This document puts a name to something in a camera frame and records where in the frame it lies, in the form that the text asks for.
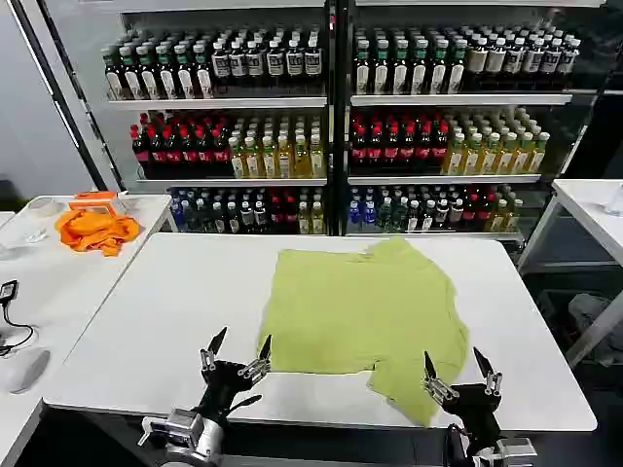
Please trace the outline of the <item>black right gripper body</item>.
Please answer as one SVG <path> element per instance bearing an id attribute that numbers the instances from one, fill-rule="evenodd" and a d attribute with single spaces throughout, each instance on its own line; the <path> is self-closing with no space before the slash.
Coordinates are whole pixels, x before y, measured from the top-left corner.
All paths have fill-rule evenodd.
<path id="1" fill-rule="evenodd" d="M 495 418 L 500 394 L 487 389 L 484 383 L 459 384 L 452 388 L 458 396 L 445 399 L 441 408 L 461 420 L 469 441 L 466 454 L 475 455 L 482 449 L 492 448 L 501 438 Z"/>

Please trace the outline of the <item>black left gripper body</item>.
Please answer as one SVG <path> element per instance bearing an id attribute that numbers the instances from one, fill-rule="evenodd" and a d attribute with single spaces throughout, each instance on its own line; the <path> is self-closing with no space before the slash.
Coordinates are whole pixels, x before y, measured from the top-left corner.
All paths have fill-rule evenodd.
<path id="1" fill-rule="evenodd" d="M 245 368 L 241 363 L 217 360 L 214 365 L 214 370 L 202 371 L 206 389 L 196 406 L 196 413 L 207 419 L 224 419 L 231 411 L 235 397 L 250 390 L 252 382 L 238 373 Z"/>

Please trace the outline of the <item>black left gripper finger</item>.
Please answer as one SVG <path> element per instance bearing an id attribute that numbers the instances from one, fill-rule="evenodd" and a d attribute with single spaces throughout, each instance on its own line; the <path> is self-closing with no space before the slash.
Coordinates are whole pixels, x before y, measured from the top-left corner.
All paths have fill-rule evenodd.
<path id="1" fill-rule="evenodd" d="M 202 371 L 211 372 L 216 369 L 216 355 L 223 343 L 228 328 L 224 327 L 217 335 L 215 335 L 207 348 L 200 349 L 200 358 L 202 361 Z"/>
<path id="2" fill-rule="evenodd" d="M 259 356 L 247 366 L 239 370 L 238 376 L 249 380 L 262 379 L 271 369 L 271 348 L 272 336 L 268 335 L 262 345 Z"/>

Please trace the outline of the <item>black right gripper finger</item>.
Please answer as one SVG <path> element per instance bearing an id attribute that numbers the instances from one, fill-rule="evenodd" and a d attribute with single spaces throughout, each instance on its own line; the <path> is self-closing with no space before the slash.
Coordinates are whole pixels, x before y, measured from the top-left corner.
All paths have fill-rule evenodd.
<path id="1" fill-rule="evenodd" d="M 490 360 L 477 347 L 473 347 L 473 352 L 485 379 L 485 393 L 487 395 L 499 395 L 501 393 L 502 373 L 494 370 Z"/>
<path id="2" fill-rule="evenodd" d="M 427 351 L 424 353 L 423 387 L 437 404 L 445 404 L 458 399 L 458 392 L 437 376 Z"/>

